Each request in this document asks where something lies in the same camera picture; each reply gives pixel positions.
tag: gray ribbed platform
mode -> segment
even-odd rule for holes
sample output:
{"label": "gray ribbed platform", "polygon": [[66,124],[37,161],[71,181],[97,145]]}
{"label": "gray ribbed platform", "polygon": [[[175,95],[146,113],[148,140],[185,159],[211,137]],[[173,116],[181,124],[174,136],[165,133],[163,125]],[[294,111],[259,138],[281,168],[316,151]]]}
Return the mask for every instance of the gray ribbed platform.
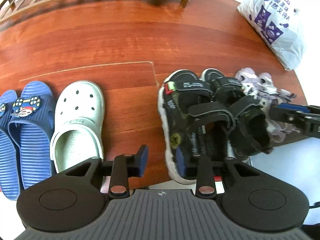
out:
{"label": "gray ribbed platform", "polygon": [[190,190],[136,190],[129,198],[112,200],[90,225],[67,233],[28,228],[17,240],[302,240],[299,229],[255,233],[231,222],[214,201],[201,200]]}

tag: white plastic bag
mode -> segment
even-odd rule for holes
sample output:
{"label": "white plastic bag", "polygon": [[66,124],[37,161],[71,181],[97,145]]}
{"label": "white plastic bag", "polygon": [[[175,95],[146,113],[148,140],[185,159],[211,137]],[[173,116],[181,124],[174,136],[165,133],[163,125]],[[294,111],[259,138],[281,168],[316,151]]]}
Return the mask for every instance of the white plastic bag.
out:
{"label": "white plastic bag", "polygon": [[291,0],[246,0],[238,11],[276,55],[285,70],[293,70],[305,52],[299,10]]}

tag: cartoon car charm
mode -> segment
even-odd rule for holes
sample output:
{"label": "cartoon car charm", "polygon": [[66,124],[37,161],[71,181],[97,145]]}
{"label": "cartoon car charm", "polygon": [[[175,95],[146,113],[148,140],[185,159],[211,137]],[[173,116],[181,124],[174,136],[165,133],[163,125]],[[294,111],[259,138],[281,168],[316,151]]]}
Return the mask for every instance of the cartoon car charm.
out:
{"label": "cartoon car charm", "polygon": [[41,99],[39,96],[33,96],[29,99],[18,98],[13,104],[14,117],[26,117],[40,108]]}

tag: wooden floor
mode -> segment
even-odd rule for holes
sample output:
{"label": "wooden floor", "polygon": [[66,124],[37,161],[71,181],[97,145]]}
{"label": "wooden floor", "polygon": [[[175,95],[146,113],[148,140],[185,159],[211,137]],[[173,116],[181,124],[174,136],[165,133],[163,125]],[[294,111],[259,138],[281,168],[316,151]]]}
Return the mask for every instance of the wooden floor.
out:
{"label": "wooden floor", "polygon": [[46,82],[58,97],[70,83],[90,80],[104,92],[105,158],[149,146],[143,187],[169,179],[157,91],[177,69],[198,74],[242,67],[271,73],[277,87],[306,103],[287,72],[238,13],[234,0],[68,0],[41,7],[0,26],[0,93]]}

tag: black mechanical arm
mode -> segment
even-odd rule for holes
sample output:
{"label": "black mechanical arm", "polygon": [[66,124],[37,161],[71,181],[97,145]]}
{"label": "black mechanical arm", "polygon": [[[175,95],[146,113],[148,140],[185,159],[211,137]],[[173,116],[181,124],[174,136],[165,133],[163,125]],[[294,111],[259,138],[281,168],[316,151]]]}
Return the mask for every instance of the black mechanical arm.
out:
{"label": "black mechanical arm", "polygon": [[[320,138],[320,108],[281,104],[270,117],[295,124]],[[93,157],[23,191],[17,210],[26,230],[17,240],[71,239],[310,239],[299,228],[309,210],[302,191],[226,157],[201,156],[185,163],[197,177],[196,192],[137,189],[129,177],[142,177],[148,148],[114,161]],[[109,192],[100,192],[111,176]],[[214,176],[225,193],[217,194]]]}

